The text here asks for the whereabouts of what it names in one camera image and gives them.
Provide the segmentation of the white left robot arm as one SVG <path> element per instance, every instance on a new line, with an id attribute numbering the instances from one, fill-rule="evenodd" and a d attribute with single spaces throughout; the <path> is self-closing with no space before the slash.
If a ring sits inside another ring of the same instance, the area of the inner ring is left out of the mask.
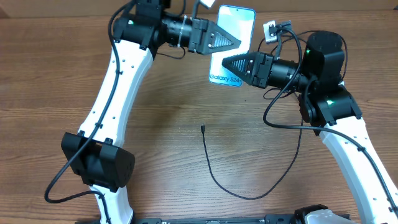
<path id="1" fill-rule="evenodd" d="M 94 195 L 100 223 L 132 223 L 127 196 L 135 158 L 123 149 L 134 99 L 163 44 L 208 55 L 236 49 L 240 41 L 213 21 L 168 12 L 169 1 L 131 1 L 108 24 L 112 53 L 95 103 L 76 134 L 61 141 L 66 166 Z"/>

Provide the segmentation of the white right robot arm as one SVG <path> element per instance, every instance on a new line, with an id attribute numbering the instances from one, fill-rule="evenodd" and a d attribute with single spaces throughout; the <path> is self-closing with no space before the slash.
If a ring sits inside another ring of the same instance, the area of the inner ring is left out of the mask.
<path id="1" fill-rule="evenodd" d="M 224 68 L 248 85 L 298 92 L 304 126 L 275 124 L 280 129 L 312 130 L 338 163 L 364 223 L 397 223 L 397 187 L 383 166 L 366 130 L 359 105 L 343 84 L 346 44 L 334 33 L 317 30 L 298 48 L 298 62 L 252 52 L 226 57 Z"/>

